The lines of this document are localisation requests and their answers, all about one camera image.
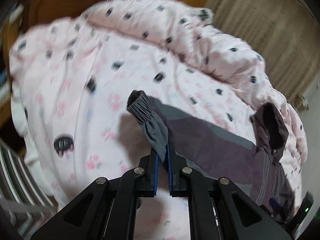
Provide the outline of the grey and purple jacket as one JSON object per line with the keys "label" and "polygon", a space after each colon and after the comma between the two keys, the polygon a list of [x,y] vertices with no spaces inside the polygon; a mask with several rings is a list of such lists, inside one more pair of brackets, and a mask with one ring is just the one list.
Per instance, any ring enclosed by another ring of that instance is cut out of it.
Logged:
{"label": "grey and purple jacket", "polygon": [[264,104],[253,115],[255,142],[165,105],[141,90],[130,94],[127,110],[161,160],[172,143],[205,176],[229,178],[277,219],[293,216],[295,195],[280,164],[289,133],[273,104]]}

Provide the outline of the pink cat print quilt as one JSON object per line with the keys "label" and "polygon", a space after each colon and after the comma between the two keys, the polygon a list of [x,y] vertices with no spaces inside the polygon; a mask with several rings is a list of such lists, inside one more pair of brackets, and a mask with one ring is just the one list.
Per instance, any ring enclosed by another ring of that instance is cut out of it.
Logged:
{"label": "pink cat print quilt", "polygon": [[272,103],[288,131],[280,164],[297,203],[302,201],[301,163],[308,146],[303,124],[265,73],[265,61],[245,41],[212,26],[213,13],[176,0],[110,0],[83,12],[96,27],[137,38],[150,48],[168,81],[150,81],[146,51],[134,52],[141,65],[144,90],[254,143],[253,115]]}

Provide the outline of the white slatted rack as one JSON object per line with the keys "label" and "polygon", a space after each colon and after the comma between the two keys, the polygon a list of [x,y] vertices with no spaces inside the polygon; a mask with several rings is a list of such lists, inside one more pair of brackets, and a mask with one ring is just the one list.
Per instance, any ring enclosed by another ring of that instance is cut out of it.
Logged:
{"label": "white slatted rack", "polygon": [[31,239],[56,214],[56,206],[35,183],[23,160],[1,141],[1,208],[17,233]]}

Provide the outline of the pink cat print bedsheet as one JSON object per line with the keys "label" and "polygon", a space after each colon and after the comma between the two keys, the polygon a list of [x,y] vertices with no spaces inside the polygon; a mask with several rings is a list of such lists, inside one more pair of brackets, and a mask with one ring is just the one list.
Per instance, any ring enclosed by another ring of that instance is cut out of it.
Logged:
{"label": "pink cat print bedsheet", "polygon": [[80,18],[36,26],[11,47],[14,99],[26,114],[26,141],[37,150],[35,172],[60,206],[100,176],[121,176],[150,152],[126,109],[132,91],[143,90],[199,118],[144,90],[141,65],[133,57],[141,49],[151,61],[150,81],[162,88],[167,71],[156,67],[150,48]]}

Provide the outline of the beige curtain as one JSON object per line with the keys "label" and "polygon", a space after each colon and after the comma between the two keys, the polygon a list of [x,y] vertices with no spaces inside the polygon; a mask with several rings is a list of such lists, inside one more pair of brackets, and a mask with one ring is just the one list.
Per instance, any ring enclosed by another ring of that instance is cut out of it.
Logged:
{"label": "beige curtain", "polygon": [[273,87],[296,107],[319,86],[319,22],[303,0],[208,0],[213,25],[242,38],[266,62]]}

